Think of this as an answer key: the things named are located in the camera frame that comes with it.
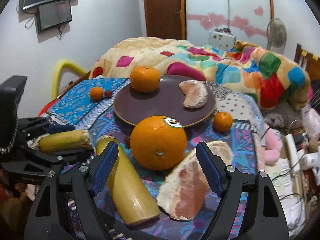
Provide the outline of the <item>small mandarin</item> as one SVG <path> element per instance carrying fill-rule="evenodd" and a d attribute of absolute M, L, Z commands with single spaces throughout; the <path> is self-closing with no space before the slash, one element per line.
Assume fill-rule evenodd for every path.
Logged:
<path fill-rule="evenodd" d="M 233 118 L 228 112 L 218 112 L 213 118 L 213 127 L 220 132 L 228 132 L 233 125 Z"/>
<path fill-rule="evenodd" d="M 100 101 L 104 97 L 104 90 L 102 87 L 93 87 L 89 91 L 89 97 L 92 101 Z"/>

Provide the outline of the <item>large orange with sticker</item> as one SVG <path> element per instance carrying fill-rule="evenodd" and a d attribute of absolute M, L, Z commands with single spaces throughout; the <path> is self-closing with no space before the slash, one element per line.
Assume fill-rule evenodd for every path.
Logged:
<path fill-rule="evenodd" d="M 154 171 L 169 170 L 184 157 L 188 138 L 180 122 L 167 116 L 140 121 L 130 135 L 130 148 L 140 166 Z"/>

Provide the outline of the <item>pomelo segment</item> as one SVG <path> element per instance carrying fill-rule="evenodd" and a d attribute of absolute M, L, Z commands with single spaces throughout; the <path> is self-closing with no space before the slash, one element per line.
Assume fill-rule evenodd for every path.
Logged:
<path fill-rule="evenodd" d="M 186 80 L 178 85 L 185 98 L 183 107 L 197 109 L 203 107 L 207 102 L 208 92 L 206 86 L 197 80 Z"/>
<path fill-rule="evenodd" d="M 172 219 L 194 219 L 204 203 L 208 182 L 192 149 L 166 176 L 159 188 L 157 205 Z"/>

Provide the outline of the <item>dark red grape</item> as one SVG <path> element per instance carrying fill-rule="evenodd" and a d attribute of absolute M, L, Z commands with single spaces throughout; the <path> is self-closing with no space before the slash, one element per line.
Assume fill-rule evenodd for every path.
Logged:
<path fill-rule="evenodd" d="M 106 99 L 111 99 L 113 97 L 113 92 L 111 90 L 104 91 L 104 97 Z"/>

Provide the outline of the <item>blue patterned cloth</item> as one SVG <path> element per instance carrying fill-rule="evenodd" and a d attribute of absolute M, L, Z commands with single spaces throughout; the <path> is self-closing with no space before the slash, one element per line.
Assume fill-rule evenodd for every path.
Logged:
<path fill-rule="evenodd" d="M 74 125 L 77 129 L 89 129 L 99 115 L 113 105 L 116 94 L 130 81 L 126 78 L 105 78 L 102 75 L 87 79 L 71 88 L 41 116 L 59 125 Z M 93 101 L 89 92 L 94 87 L 110 90 L 112 98 Z"/>

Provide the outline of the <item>pink plush toy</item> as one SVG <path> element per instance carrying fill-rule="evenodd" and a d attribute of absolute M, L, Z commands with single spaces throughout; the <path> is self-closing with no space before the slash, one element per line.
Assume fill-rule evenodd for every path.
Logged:
<path fill-rule="evenodd" d="M 265 164 L 274 165 L 280 158 L 283 147 L 281 133 L 265 124 Z"/>

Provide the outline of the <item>dark purple round plate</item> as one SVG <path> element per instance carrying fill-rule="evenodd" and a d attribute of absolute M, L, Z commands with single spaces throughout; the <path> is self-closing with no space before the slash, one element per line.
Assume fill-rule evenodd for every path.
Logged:
<path fill-rule="evenodd" d="M 155 115 L 167 116 L 180 122 L 182 127 L 194 126 L 206 120 L 215 109 L 215 96 L 208 89 L 206 104 L 198 109 L 183 107 L 184 94 L 179 83 L 190 80 L 178 75 L 162 75 L 159 88 L 152 93 L 140 93 L 125 85 L 116 95 L 114 113 L 125 123 L 136 126 L 140 121 Z"/>

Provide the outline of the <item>white dotted cloth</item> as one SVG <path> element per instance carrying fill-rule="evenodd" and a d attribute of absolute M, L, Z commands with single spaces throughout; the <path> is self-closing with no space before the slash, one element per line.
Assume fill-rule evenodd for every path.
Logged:
<path fill-rule="evenodd" d="M 248 120 L 251 126 L 258 127 L 264 124 L 262 113 L 253 97 L 214 82 L 203 81 L 203 83 L 215 96 L 214 114 L 228 112 L 233 119 Z"/>

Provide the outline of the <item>colourful patchwork quilt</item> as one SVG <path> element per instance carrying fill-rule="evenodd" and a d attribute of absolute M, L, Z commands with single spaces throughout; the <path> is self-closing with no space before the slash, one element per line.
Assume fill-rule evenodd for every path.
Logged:
<path fill-rule="evenodd" d="M 260 109 L 288 101 L 293 109 L 300 110 L 308 102 L 310 77 L 305 70 L 284 55 L 242 41 L 222 50 L 210 45 L 199 47 L 187 40 L 128 38 L 95 63 L 89 78 L 125 78 L 138 66 L 151 66 L 162 75 L 220 84 L 250 95 Z"/>

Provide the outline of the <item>wooden bed headboard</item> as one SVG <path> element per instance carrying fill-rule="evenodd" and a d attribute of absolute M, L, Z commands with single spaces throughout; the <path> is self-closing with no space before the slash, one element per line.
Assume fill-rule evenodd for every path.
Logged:
<path fill-rule="evenodd" d="M 298 63 L 309 74 L 311 81 L 319 80 L 319 56 L 306 51 L 301 44 L 297 44 L 294 61 Z"/>

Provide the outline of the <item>brown wooden door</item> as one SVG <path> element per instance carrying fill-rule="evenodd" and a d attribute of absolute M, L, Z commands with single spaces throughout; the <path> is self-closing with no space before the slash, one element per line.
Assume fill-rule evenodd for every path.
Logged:
<path fill-rule="evenodd" d="M 185 0 L 143 0 L 143 2 L 148 37 L 186 39 Z"/>

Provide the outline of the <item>standing electric fan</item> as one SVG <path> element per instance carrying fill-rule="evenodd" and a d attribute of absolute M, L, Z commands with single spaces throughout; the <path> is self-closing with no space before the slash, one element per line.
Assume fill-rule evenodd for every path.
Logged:
<path fill-rule="evenodd" d="M 266 31 L 267 50 L 283 54 L 287 42 L 287 33 L 284 23 L 279 18 L 270 20 Z"/>

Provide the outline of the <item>white device box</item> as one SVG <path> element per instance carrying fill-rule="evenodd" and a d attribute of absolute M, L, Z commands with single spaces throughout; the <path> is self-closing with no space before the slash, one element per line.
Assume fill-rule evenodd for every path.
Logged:
<path fill-rule="evenodd" d="M 232 34 L 229 28 L 215 28 L 209 32 L 208 43 L 212 47 L 216 47 L 221 50 L 230 50 L 236 44 L 236 36 Z"/>

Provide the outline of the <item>frosted heart wardrobe doors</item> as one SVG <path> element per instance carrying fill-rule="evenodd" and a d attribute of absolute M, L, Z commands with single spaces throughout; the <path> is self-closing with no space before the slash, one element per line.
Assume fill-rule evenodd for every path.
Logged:
<path fill-rule="evenodd" d="M 209 33 L 229 28 L 237 40 L 267 46 L 270 0 L 185 0 L 187 40 L 209 43 Z"/>

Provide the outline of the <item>small wall monitor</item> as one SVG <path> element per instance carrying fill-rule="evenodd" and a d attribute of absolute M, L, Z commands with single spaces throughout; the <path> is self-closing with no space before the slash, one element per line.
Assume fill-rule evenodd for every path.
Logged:
<path fill-rule="evenodd" d="M 38 33 L 71 22 L 72 10 L 70 1 L 63 0 L 40 5 L 35 21 Z"/>

